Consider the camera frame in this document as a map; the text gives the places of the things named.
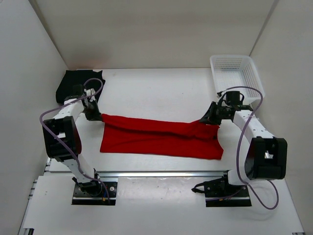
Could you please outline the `red t shirt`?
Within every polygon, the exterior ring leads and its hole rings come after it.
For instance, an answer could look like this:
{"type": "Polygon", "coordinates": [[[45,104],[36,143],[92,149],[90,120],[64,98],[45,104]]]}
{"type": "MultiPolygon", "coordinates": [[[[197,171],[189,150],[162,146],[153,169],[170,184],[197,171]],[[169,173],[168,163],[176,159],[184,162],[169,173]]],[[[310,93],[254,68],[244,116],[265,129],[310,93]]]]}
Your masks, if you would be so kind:
{"type": "Polygon", "coordinates": [[[220,160],[217,125],[199,120],[169,122],[102,114],[102,153],[151,154],[220,160]]]}

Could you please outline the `black t shirt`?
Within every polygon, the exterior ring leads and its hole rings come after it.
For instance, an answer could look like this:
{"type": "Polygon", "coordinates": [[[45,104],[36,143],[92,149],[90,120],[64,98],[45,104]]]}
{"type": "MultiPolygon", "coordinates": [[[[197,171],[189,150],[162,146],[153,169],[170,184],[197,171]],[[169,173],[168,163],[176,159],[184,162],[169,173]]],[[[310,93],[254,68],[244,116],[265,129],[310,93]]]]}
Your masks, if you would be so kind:
{"type": "Polygon", "coordinates": [[[102,71],[67,70],[56,90],[56,102],[63,105],[65,98],[72,95],[74,85],[84,85],[91,78],[100,79],[105,85],[106,81],[102,77],[102,71]]]}

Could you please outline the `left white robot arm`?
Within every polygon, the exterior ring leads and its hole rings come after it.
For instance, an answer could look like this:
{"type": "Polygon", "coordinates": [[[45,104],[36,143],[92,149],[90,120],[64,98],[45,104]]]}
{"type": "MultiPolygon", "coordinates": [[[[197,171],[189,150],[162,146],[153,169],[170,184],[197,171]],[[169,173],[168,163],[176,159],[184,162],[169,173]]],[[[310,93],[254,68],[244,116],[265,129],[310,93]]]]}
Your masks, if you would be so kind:
{"type": "Polygon", "coordinates": [[[88,121],[101,121],[96,95],[103,85],[95,91],[85,85],[75,85],[73,95],[66,97],[61,107],[40,115],[43,127],[45,149],[51,159],[67,166],[74,174],[77,184],[86,184],[86,191],[97,196],[102,192],[102,183],[82,155],[82,143],[76,127],[76,120],[84,114],[88,121]]]}

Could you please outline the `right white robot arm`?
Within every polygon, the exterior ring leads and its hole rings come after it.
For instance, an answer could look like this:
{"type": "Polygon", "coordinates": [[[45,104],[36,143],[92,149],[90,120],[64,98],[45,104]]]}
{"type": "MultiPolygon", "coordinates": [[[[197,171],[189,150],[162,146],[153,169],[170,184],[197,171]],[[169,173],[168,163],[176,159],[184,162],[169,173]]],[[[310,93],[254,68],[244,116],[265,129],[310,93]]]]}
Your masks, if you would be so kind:
{"type": "Polygon", "coordinates": [[[227,91],[219,93],[219,96],[220,99],[211,103],[200,122],[221,125],[223,120],[231,120],[241,130],[236,166],[227,172],[227,179],[220,182],[221,193],[230,196],[239,185],[247,185],[254,180],[284,179],[287,141],[275,137],[262,125],[254,110],[244,104],[245,96],[240,91],[227,91]]]}

